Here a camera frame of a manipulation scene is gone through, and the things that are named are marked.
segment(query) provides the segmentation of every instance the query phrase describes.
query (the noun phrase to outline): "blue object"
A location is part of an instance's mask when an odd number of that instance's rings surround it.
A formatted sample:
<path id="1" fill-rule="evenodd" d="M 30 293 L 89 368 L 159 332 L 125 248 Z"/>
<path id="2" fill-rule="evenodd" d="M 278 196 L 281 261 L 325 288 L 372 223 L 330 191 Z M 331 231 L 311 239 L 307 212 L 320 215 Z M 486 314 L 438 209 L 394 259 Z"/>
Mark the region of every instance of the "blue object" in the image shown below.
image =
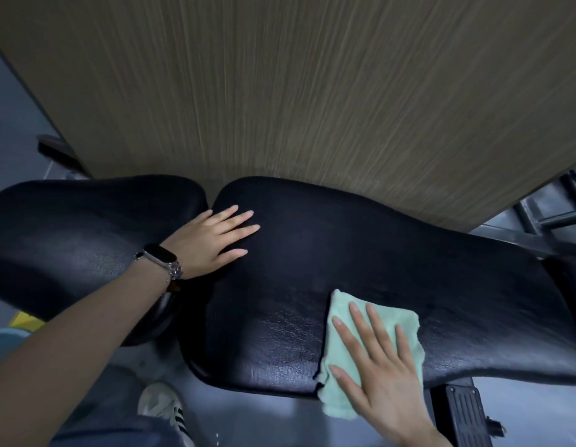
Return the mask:
<path id="1" fill-rule="evenodd" d="M 0 360 L 21 345 L 29 334 L 29 331 L 19 328 L 0 328 Z"/>

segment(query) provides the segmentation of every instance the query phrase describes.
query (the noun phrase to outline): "microfiber towel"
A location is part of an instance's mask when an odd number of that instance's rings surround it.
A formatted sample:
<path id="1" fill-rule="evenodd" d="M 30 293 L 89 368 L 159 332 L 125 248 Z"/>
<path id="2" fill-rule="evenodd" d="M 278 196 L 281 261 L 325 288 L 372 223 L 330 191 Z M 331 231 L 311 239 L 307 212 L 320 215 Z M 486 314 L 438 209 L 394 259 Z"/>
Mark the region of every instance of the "microfiber towel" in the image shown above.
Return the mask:
<path id="1" fill-rule="evenodd" d="M 323 387 L 317 392 L 317 396 L 323 403 L 323 412 L 330 417 L 339 417 L 342 419 L 354 419 L 358 416 L 352 405 L 348 401 L 346 394 L 340 389 L 336 379 L 329 371 L 329 365 L 336 365 L 343 368 L 351 378 L 361 383 L 360 375 L 352 360 L 350 353 L 342 342 L 340 335 L 337 333 L 336 328 L 331 322 L 331 318 L 336 315 L 344 324 L 350 329 L 351 333 L 361 343 L 360 336 L 354 326 L 348 304 L 350 301 L 358 306 L 360 311 L 365 317 L 366 322 L 371 325 L 368 316 L 366 315 L 366 301 L 354 298 L 348 293 L 343 293 L 339 290 L 334 290 L 331 294 L 331 305 L 329 306 L 329 315 L 327 316 L 327 333 L 325 335 L 325 353 L 321 360 L 321 370 L 317 375 L 316 381 L 323 384 Z M 410 350 L 414 358 L 414 365 L 418 372 L 418 381 L 422 387 L 423 385 L 423 362 L 424 362 L 424 349 L 418 341 L 418 315 L 416 312 L 407 309 L 388 308 L 385 306 L 378 306 L 373 304 L 377 309 L 377 313 L 381 317 L 385 328 L 391 337 L 394 346 L 396 346 L 396 325 L 401 325 L 403 332 L 408 336 Z"/>

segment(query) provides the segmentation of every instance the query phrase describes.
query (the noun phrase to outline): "wooden board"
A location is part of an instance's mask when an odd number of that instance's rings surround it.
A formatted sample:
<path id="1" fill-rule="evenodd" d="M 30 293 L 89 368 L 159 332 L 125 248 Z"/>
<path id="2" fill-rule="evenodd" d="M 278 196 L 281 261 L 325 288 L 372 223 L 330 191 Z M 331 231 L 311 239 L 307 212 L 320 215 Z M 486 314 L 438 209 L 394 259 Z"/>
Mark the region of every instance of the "wooden board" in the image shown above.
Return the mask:
<path id="1" fill-rule="evenodd" d="M 576 164 L 576 0 L 0 0 L 0 50 L 99 178 L 279 176 L 463 231 Z"/>

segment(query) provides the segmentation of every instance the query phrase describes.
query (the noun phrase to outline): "leather upholstery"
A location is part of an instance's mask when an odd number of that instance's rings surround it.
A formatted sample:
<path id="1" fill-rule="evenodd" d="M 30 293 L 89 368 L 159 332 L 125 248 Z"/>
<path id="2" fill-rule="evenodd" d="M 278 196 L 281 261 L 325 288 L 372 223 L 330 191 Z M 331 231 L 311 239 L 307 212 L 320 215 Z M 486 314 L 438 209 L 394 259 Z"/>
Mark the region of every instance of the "leather upholstery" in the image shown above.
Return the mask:
<path id="1" fill-rule="evenodd" d="M 576 257 L 548 257 L 543 264 L 565 296 L 576 321 Z"/>
<path id="2" fill-rule="evenodd" d="M 145 243 L 207 209 L 192 180 L 164 175 L 25 182 L 0 192 L 0 299 L 50 320 L 119 276 Z M 162 332 L 178 310 L 166 295 L 125 345 Z"/>
<path id="3" fill-rule="evenodd" d="M 537 258 L 367 198 L 274 178 L 225 186 L 214 211 L 254 210 L 248 254 L 193 279 L 179 340 L 214 386 L 314 394 L 329 295 L 414 310 L 425 386 L 467 376 L 576 384 L 576 327 Z"/>

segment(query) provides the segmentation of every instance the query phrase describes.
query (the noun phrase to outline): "sneaker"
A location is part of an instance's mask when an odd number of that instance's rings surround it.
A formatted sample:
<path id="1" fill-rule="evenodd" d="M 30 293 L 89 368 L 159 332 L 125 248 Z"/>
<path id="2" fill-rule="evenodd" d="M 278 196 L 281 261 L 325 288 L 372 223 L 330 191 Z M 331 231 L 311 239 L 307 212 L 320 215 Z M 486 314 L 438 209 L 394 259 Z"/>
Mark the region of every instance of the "sneaker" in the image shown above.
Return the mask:
<path id="1" fill-rule="evenodd" d="M 187 428 L 184 426 L 184 413 L 180 396 L 169 384 L 157 382 L 147 386 L 139 398 L 137 413 L 148 417 L 160 417 L 169 421 L 170 425 L 178 432 L 185 447 L 195 447 L 188 436 Z"/>

